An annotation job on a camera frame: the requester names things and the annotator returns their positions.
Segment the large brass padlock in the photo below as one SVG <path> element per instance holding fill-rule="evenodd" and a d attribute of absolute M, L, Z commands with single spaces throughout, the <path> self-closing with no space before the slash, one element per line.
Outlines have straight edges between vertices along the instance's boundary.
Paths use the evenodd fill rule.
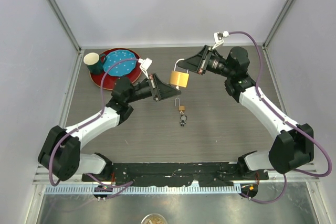
<path fill-rule="evenodd" d="M 184 58 L 181 58 L 179 60 L 177 60 L 174 64 L 174 68 L 171 72 L 171 76 L 170 76 L 170 84 L 175 86 L 177 89 L 179 88 L 186 88 L 187 84 L 188 84 L 188 79 L 189 79 L 189 70 L 186 70 L 185 72 L 180 72 L 177 71 L 177 64 L 179 62 L 182 62 L 183 60 L 185 60 Z"/>

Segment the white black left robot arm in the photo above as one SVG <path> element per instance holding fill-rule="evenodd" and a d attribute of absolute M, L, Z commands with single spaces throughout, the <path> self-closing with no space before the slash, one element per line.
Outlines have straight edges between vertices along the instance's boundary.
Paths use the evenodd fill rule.
<path fill-rule="evenodd" d="M 156 74 L 137 84 L 132 84 L 128 77 L 119 78 L 110 101 L 98 113 L 76 125 L 67 128 L 56 125 L 50 129 L 38 156 L 38 162 L 48 169 L 50 183 L 57 186 L 74 175 L 81 175 L 84 182 L 110 180 L 112 161 L 100 153 L 83 154 L 81 149 L 103 132 L 125 122 L 133 112 L 132 102 L 146 98 L 161 101 L 180 94 L 178 88 L 162 82 Z"/>

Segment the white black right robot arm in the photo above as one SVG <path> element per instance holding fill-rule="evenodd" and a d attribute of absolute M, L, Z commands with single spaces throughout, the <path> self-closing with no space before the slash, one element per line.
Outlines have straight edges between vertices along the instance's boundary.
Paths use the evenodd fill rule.
<path fill-rule="evenodd" d="M 196 55 L 179 61 L 177 66 L 197 74 L 209 71 L 225 77 L 227 93 L 247 108 L 274 139 L 269 151 L 252 151 L 239 157 L 239 177 L 250 179 L 260 169 L 285 174 L 313 161 L 314 145 L 309 140 L 313 137 L 312 127 L 298 124 L 276 107 L 256 87 L 247 72 L 249 64 L 248 52 L 242 47 L 233 47 L 224 58 L 217 50 L 204 46 Z"/>

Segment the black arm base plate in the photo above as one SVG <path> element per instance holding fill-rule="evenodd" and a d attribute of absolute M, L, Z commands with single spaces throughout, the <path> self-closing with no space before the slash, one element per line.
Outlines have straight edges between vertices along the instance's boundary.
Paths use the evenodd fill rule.
<path fill-rule="evenodd" d="M 101 174 L 99 181 L 123 185 L 132 181 L 135 187 L 188 187 L 198 181 L 200 187 L 231 186 L 236 180 L 268 180 L 268 173 L 260 169 L 244 172 L 237 163 L 114 163 Z"/>

